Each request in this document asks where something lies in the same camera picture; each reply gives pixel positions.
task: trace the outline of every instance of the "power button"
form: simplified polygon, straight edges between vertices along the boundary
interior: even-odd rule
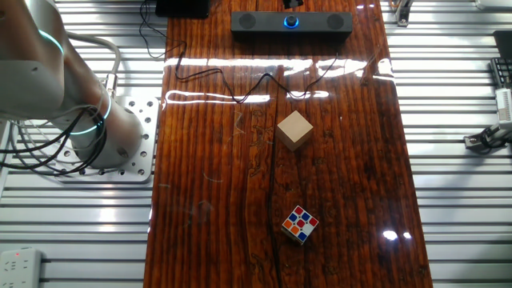
[[[285,26],[291,29],[296,28],[298,26],[298,18],[293,15],[286,17]]]

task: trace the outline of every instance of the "mounting bolt hole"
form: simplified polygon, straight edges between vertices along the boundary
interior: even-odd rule
[[[119,156],[123,157],[123,158],[126,158],[128,159],[130,156],[128,155],[128,152],[126,151],[126,149],[122,148],[122,147],[119,147],[118,148],[118,154]]]

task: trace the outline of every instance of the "rubik's cube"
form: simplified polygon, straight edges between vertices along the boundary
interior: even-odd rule
[[[300,206],[297,206],[294,212],[284,221],[281,230],[302,245],[317,225],[317,219],[305,212]]]

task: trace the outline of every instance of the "orange sticker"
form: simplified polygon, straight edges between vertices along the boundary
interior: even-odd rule
[[[289,229],[291,227],[291,221],[290,220],[286,220],[285,223],[283,224],[287,229]]]
[[[291,233],[297,235],[298,232],[300,231],[300,229],[297,226],[293,226],[293,227],[291,227],[290,231],[291,231]]]

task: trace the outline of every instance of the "blue sticker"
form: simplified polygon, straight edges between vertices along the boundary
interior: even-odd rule
[[[309,218],[311,218],[311,216],[308,213],[304,212],[304,214],[301,215],[301,218],[307,221]]]
[[[307,235],[304,234],[304,232],[301,232],[297,237],[301,239],[302,242],[304,242],[307,238]]]
[[[290,216],[288,217],[288,219],[292,222],[295,222],[297,220],[297,215],[295,215],[295,213],[292,213],[290,214]]]

